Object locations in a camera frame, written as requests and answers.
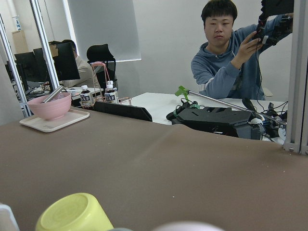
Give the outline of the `yellow plastic cup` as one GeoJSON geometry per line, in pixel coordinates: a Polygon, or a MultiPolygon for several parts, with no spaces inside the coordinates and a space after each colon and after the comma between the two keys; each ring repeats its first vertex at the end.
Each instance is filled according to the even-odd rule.
{"type": "Polygon", "coordinates": [[[50,205],[39,217],[37,231],[108,231],[113,225],[95,196],[74,193],[50,205]]]}

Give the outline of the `cream plastic serving tray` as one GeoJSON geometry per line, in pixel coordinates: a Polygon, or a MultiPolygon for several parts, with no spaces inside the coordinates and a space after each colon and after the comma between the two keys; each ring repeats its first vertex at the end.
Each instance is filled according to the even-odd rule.
{"type": "Polygon", "coordinates": [[[70,109],[65,115],[53,120],[45,120],[35,115],[19,121],[21,125],[30,127],[45,133],[54,132],[76,122],[84,120],[90,116],[89,112],[70,109]]]}

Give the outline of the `seated person beige shirt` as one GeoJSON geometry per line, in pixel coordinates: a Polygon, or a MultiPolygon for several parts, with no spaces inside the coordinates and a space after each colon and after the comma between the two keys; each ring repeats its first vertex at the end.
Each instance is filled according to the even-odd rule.
{"type": "Polygon", "coordinates": [[[81,87],[100,88],[92,67],[77,54],[75,43],[70,39],[61,42],[49,42],[58,80],[66,88],[81,87]]]}

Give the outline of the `white bottle middle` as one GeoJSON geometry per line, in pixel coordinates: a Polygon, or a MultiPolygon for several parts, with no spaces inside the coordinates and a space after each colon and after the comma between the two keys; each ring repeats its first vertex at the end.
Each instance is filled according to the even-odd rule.
{"type": "Polygon", "coordinates": [[[119,103],[117,87],[114,87],[114,82],[112,80],[107,81],[104,95],[106,102],[119,103]]]}

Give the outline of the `white bottle upper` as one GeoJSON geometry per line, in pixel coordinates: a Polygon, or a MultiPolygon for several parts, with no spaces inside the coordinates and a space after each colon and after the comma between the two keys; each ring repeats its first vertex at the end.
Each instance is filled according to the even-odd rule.
{"type": "Polygon", "coordinates": [[[87,85],[81,86],[82,92],[80,93],[81,105],[90,108],[93,106],[93,97],[87,85]]]}

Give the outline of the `white bottle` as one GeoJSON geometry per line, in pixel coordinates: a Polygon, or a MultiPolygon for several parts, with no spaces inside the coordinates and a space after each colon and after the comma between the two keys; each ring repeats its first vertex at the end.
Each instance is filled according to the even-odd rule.
{"type": "Polygon", "coordinates": [[[114,87],[114,82],[112,80],[107,81],[104,95],[106,102],[119,103],[117,87],[114,87]]]}
{"type": "Polygon", "coordinates": [[[93,97],[87,85],[81,86],[82,92],[80,93],[81,105],[90,108],[93,106],[93,97]]]}

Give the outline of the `pink bowl of ice cubes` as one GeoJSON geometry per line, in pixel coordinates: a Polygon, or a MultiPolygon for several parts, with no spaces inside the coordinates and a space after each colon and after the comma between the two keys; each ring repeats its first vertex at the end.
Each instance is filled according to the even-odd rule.
{"type": "Polygon", "coordinates": [[[61,92],[50,102],[43,103],[49,95],[40,96],[27,102],[31,112],[39,118],[54,120],[63,117],[71,106],[71,93],[61,92]]]}

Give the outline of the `aluminium frame post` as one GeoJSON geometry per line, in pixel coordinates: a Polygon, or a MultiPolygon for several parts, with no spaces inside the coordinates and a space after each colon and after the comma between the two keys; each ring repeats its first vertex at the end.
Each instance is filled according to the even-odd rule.
{"type": "Polygon", "coordinates": [[[308,155],[308,2],[296,0],[284,149],[308,155]]]}

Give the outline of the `person in blue hoodie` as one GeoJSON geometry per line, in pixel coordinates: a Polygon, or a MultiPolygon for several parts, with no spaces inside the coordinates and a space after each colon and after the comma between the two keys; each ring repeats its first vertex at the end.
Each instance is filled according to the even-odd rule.
{"type": "Polygon", "coordinates": [[[256,25],[233,30],[236,17],[231,0],[210,0],[205,5],[201,18],[207,42],[192,59],[193,77],[204,96],[264,100],[257,59],[271,45],[254,37],[256,25]]]}

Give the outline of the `black headset device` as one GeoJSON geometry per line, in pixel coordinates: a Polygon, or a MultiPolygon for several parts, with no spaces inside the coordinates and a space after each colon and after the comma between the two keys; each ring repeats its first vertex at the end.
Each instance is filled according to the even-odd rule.
{"type": "Polygon", "coordinates": [[[261,122],[248,111],[234,111],[224,107],[203,109],[180,107],[167,114],[167,120],[183,124],[194,130],[222,134],[237,138],[260,140],[265,129],[261,122]]]}

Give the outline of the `pink plastic cup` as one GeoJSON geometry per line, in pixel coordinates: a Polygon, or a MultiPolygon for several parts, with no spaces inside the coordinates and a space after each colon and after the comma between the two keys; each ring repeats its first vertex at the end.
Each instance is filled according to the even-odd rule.
{"type": "Polygon", "coordinates": [[[153,229],[154,231],[223,231],[223,229],[202,222],[179,221],[163,224],[153,229]]]}

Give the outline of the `black flat bar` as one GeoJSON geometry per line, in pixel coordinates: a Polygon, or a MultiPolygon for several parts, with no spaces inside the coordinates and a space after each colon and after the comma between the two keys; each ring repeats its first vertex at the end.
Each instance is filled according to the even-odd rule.
{"type": "Polygon", "coordinates": [[[144,121],[153,121],[151,114],[144,107],[123,105],[117,103],[96,102],[94,104],[94,111],[113,114],[117,116],[135,118],[144,121]]]}

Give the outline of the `metal scoop with black tip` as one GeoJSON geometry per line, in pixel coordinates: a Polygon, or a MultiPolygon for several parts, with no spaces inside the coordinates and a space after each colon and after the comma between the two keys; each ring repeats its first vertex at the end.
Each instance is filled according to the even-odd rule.
{"type": "Polygon", "coordinates": [[[45,100],[42,101],[42,103],[50,102],[57,94],[62,92],[63,86],[60,85],[57,89],[55,89],[45,100]]]}

